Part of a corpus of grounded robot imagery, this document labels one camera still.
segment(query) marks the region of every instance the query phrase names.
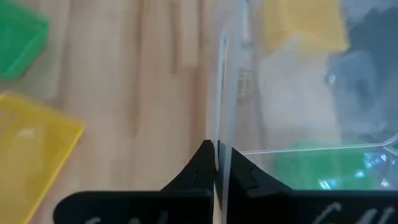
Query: wood grain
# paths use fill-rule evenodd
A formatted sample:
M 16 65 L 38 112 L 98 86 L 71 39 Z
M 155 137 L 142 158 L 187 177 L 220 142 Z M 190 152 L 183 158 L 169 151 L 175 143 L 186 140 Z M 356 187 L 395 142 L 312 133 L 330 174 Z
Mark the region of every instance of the wood grain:
M 200 58 L 200 2 L 173 0 L 170 5 L 174 28 L 175 72 L 194 72 Z
M 205 119 L 206 78 L 172 73 L 168 1 L 20 1 L 50 18 L 50 45 L 2 88 L 55 102 L 88 125 L 32 223 L 52 223 L 74 192 L 161 189 L 203 140 Z
M 194 78 L 195 101 L 194 107 L 194 130 L 193 142 L 200 142 L 206 138 L 206 104 L 207 84 L 209 76 L 209 10 L 211 0 L 200 0 L 199 2 L 199 67 Z

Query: transparent plastic box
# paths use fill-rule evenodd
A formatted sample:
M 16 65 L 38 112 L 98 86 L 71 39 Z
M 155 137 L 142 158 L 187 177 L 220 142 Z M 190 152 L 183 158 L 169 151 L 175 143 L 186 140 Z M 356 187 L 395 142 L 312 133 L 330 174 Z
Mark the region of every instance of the transparent plastic box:
M 231 146 L 293 189 L 398 187 L 398 2 L 229 0 L 214 10 L 207 133 L 226 147 L 223 195 Z

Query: wooden table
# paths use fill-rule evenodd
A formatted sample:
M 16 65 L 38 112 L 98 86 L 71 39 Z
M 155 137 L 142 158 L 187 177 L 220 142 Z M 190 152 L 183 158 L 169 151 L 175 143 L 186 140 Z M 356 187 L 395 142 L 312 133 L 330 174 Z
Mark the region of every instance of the wooden table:
M 205 137 L 205 80 L 172 73 L 169 2 L 20 1 L 49 17 L 50 45 L 23 80 L 0 87 L 88 125 L 32 223 L 52 223 L 74 192 L 161 189 Z

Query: yellow plastic tile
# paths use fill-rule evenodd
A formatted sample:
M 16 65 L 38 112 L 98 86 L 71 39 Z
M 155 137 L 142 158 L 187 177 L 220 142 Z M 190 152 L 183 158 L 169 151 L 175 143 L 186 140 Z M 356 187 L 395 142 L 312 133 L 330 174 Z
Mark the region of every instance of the yellow plastic tile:
M 16 93 L 0 96 L 0 223 L 28 223 L 84 131 Z
M 294 35 L 303 45 L 330 52 L 349 47 L 340 0 L 266 0 L 262 21 L 266 45 L 279 49 Z

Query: green object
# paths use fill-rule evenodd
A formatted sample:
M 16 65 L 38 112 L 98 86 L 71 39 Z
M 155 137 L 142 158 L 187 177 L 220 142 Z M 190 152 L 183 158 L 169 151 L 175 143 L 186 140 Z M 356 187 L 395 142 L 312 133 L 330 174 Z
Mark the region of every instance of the green object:
M 299 142 L 294 148 L 321 147 Z M 281 152 L 274 154 L 274 172 L 284 184 L 299 190 L 372 190 L 374 171 L 365 165 L 364 149 Z
M 48 20 L 0 0 L 0 79 L 19 78 L 46 47 L 48 33 Z

